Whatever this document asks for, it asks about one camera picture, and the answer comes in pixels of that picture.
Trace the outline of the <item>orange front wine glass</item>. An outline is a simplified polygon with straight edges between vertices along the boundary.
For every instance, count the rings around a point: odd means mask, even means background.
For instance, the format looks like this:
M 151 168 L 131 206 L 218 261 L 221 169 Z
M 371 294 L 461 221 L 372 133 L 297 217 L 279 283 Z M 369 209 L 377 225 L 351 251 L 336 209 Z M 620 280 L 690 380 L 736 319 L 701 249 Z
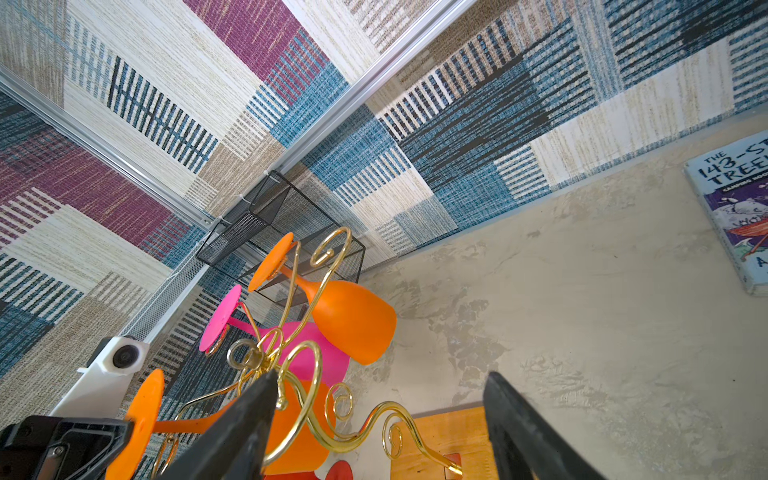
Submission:
M 154 370 L 144 380 L 125 418 L 134 423 L 128 445 L 107 467 L 108 479 L 131 479 L 136 473 L 154 434 L 196 434 L 202 438 L 227 411 L 241 402 L 236 398 L 216 413 L 200 419 L 159 421 L 157 419 L 165 388 L 164 372 Z M 289 405 L 284 410 L 272 408 L 272 423 L 266 451 L 275 450 L 287 437 L 300 413 L 297 394 L 288 389 Z M 268 475 L 288 475 L 318 469 L 327 459 L 328 451 L 320 446 L 307 426 L 302 427 L 296 439 L 279 459 L 266 467 Z

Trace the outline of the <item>red plastic wine glass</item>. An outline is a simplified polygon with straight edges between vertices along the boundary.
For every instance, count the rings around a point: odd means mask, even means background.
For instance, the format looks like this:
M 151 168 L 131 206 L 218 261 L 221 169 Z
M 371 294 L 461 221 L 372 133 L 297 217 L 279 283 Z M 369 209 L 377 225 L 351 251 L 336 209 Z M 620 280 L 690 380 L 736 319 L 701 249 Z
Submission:
M 351 466 L 344 460 L 334 463 L 324 480 L 353 480 L 354 475 Z M 321 480 L 314 471 L 294 472 L 279 475 L 265 475 L 264 480 Z

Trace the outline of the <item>orange wine glass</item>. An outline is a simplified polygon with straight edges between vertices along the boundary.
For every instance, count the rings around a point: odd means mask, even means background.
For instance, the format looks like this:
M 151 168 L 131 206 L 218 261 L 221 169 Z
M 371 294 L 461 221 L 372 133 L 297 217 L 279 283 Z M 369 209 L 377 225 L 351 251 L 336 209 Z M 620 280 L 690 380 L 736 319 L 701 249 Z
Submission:
M 200 419 L 159 421 L 157 419 L 165 388 L 164 372 L 154 370 L 144 380 L 125 418 L 134 423 L 128 445 L 107 467 L 108 479 L 131 479 L 136 473 L 154 434 L 196 434 L 202 438 L 227 411 L 241 402 L 236 398 L 216 413 Z M 289 405 L 284 410 L 272 408 L 272 423 L 266 451 L 275 450 L 287 437 L 300 413 L 297 394 L 288 389 Z M 307 426 L 302 427 L 296 439 L 279 459 L 266 467 L 268 475 L 288 475 L 318 469 L 327 459 L 328 451 L 320 446 Z
M 365 287 L 331 280 L 325 287 L 297 277 L 299 288 L 317 304 L 311 313 L 320 332 L 334 346 L 362 365 L 379 360 L 394 337 L 395 309 Z

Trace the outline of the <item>pink plastic wine glass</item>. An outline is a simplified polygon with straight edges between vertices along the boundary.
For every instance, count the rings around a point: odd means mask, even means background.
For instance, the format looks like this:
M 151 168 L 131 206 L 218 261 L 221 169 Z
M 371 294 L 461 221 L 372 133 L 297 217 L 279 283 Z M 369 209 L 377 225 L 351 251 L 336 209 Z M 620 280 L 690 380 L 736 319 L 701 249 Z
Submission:
M 261 337 L 264 337 L 271 331 L 271 328 L 259 328 L 256 331 L 249 321 L 243 321 L 234 316 L 237 308 L 242 305 L 240 301 L 241 293 L 242 287 L 237 284 L 230 289 L 220 302 L 201 337 L 199 344 L 201 352 L 209 351 L 223 337 L 228 327 L 245 332 L 254 340 L 257 339 L 257 331 Z M 332 386 L 342 382 L 349 368 L 350 357 L 327 340 L 317 325 L 312 322 L 308 322 L 294 340 L 283 348 L 279 363 L 282 364 L 292 349 L 304 341 L 313 341 L 320 348 L 323 368 L 322 383 L 326 386 Z M 289 370 L 299 380 L 310 380 L 314 372 L 314 359 L 315 357 L 311 351 L 302 350 L 290 365 Z

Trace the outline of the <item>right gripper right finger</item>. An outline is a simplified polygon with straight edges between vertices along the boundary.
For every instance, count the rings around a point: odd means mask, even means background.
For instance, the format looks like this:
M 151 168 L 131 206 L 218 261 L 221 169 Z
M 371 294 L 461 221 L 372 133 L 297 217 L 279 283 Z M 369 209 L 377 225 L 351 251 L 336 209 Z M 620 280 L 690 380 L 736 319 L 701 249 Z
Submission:
M 501 479 L 601 479 L 500 373 L 491 371 L 483 407 Z

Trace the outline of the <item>orange back wine glass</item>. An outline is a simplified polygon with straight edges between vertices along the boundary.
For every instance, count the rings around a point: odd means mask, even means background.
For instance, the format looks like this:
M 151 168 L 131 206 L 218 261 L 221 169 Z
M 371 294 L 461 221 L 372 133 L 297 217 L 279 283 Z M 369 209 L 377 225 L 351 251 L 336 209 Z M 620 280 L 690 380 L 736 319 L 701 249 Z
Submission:
M 317 304 L 311 313 L 320 332 L 334 346 L 362 365 L 379 360 L 394 337 L 395 309 L 365 287 L 331 280 L 325 287 L 297 277 L 299 288 Z

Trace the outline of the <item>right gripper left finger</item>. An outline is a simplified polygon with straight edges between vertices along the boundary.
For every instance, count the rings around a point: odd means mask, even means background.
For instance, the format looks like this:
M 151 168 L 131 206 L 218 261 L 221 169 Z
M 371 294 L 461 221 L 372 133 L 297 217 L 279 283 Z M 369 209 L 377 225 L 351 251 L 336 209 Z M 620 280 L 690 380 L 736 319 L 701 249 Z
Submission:
M 160 477 L 260 479 L 276 410 L 277 379 L 270 371 L 256 380 Z

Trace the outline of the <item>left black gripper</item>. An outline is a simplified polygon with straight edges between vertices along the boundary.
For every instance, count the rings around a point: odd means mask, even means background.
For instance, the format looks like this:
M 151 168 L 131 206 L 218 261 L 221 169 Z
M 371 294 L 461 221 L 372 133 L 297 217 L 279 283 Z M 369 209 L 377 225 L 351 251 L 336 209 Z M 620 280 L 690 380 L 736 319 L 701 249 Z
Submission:
M 1 432 L 1 477 L 104 479 L 133 430 L 130 420 L 29 416 Z

